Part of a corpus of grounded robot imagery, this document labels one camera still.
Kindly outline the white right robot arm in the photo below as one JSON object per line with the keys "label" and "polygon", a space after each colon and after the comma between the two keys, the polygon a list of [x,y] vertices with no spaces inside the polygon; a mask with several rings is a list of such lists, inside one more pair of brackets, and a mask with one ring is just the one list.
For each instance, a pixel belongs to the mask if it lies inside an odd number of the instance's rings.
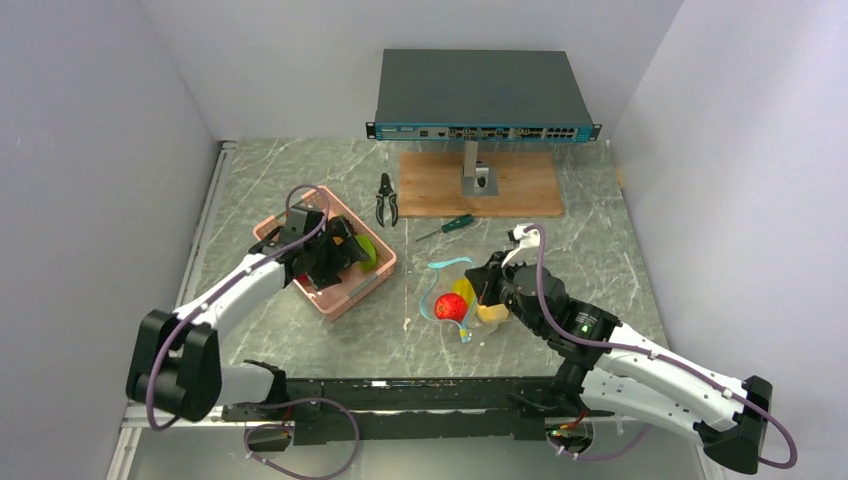
{"label": "white right robot arm", "polygon": [[571,298],[562,280],[505,253],[465,271],[478,302],[504,306],[563,362],[545,399],[555,410],[612,412],[676,432],[719,465],[755,474],[771,400],[758,377],[730,378],[648,340],[615,315]]}

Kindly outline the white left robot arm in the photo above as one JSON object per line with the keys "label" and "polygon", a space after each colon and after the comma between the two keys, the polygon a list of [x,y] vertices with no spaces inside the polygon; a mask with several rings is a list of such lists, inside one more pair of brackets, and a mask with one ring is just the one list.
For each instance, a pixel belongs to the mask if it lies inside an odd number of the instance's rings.
{"label": "white left robot arm", "polygon": [[216,406],[247,404],[264,420],[291,397],[283,369],[247,360],[224,367],[220,342],[261,303],[295,280],[316,290],[341,284],[342,272],[370,260],[347,216],[295,206],[252,245],[241,262],[192,302],[154,309],[140,322],[126,396],[192,422]]}

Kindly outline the clear zip top bag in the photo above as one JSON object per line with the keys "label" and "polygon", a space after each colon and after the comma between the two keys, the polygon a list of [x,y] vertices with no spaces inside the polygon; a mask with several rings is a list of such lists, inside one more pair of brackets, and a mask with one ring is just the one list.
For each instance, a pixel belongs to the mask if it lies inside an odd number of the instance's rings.
{"label": "clear zip top bag", "polygon": [[513,320],[504,305],[481,306],[465,277],[476,267],[469,257],[429,262],[426,277],[431,280],[419,302],[419,312],[429,321],[456,327],[462,343],[482,340],[502,324]]}

